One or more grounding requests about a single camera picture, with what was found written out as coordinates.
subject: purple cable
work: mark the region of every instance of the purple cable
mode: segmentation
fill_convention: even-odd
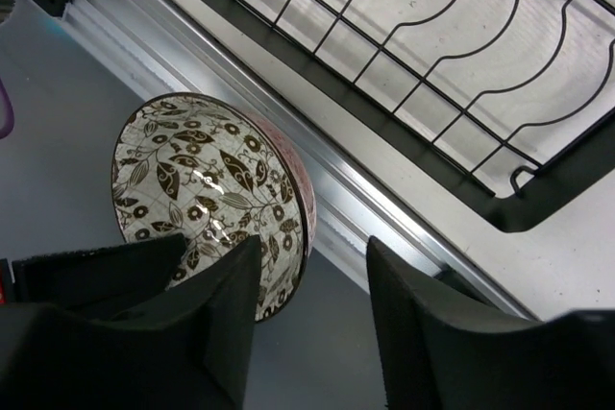
[[[0,79],[0,107],[2,106],[6,108],[7,115],[5,115],[4,125],[0,126],[0,139],[9,136],[15,126],[15,114],[12,111],[11,98],[9,98],[9,93],[7,93],[7,89]]]

